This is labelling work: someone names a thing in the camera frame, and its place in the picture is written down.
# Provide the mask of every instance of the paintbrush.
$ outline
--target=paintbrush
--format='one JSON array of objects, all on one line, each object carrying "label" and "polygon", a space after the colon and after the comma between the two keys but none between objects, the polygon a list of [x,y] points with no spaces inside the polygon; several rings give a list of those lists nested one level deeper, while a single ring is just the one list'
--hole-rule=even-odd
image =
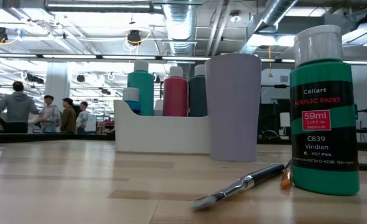
[{"label": "paintbrush", "polygon": [[280,174],[283,169],[284,165],[278,164],[244,175],[229,187],[193,201],[192,209],[194,211],[201,210],[216,204],[224,198],[237,194],[238,192],[249,190],[275,175]]},{"label": "paintbrush", "polygon": [[281,189],[286,189],[291,186],[293,183],[293,171],[292,167],[292,160],[290,160],[283,171],[283,176],[281,180]]}]

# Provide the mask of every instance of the red label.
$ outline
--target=red label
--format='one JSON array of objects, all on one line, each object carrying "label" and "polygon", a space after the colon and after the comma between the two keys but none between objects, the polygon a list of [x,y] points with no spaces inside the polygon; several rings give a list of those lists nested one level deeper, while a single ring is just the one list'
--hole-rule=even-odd
[{"label": "red label", "polygon": [[330,110],[315,110],[302,112],[302,130],[304,131],[330,131]]}]

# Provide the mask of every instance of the hair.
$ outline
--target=hair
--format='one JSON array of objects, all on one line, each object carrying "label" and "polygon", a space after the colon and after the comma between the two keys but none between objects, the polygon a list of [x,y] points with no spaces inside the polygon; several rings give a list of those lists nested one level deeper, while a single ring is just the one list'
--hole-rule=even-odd
[{"label": "hair", "polygon": [[13,89],[15,91],[23,91],[23,89],[24,89],[23,83],[19,82],[19,81],[14,82],[14,84],[12,84],[12,86],[13,86]]},{"label": "hair", "polygon": [[45,95],[44,96],[44,99],[51,99],[53,101],[53,96],[51,96],[51,95]]},{"label": "hair", "polygon": [[88,103],[87,103],[87,102],[85,102],[85,101],[82,101],[80,104],[84,105],[85,107],[87,107],[87,106],[88,106]]},{"label": "hair", "polygon": [[64,102],[68,103],[70,106],[73,106],[73,100],[70,98],[64,98],[63,99]]}]

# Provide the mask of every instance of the paint label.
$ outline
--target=paint label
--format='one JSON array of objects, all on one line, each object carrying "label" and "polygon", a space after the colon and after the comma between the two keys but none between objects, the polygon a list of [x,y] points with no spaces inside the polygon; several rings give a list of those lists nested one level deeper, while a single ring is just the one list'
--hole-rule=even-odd
[{"label": "paint label", "polygon": [[306,75],[292,72],[291,77],[298,83],[290,89],[293,165],[358,170],[352,82],[306,80]]},{"label": "paint label", "polygon": [[302,130],[330,131],[330,110],[302,111]]}]

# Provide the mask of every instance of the jeans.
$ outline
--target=jeans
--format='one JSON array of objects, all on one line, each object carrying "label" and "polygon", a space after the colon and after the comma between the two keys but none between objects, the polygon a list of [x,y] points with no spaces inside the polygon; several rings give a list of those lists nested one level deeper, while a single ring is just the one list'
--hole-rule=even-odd
[{"label": "jeans", "polygon": [[54,124],[41,124],[41,133],[56,133],[56,128]]},{"label": "jeans", "polygon": [[28,124],[25,122],[10,122],[7,123],[5,133],[24,133],[27,134]]},{"label": "jeans", "polygon": [[77,134],[85,134],[85,128],[82,127],[77,128]]}]

